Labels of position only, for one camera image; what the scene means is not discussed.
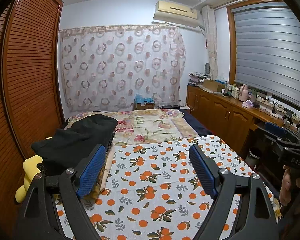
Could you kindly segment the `person's right hand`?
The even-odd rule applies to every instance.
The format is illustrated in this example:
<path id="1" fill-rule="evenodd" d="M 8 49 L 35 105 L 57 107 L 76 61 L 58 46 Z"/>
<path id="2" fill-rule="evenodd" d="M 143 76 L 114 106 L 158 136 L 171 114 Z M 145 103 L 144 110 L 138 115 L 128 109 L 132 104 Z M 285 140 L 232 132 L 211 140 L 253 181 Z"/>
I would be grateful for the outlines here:
<path id="1" fill-rule="evenodd" d="M 281 183 L 281 190 L 280 190 L 280 203 L 283 206 L 287 206 L 292 197 L 291 197 L 291 188 L 293 186 L 293 181 L 291 179 L 290 175 L 290 167 L 284 165 L 283 169 L 285 170 L 282 183 Z M 298 188 L 300 188 L 300 178 L 296 179 L 295 184 Z"/>

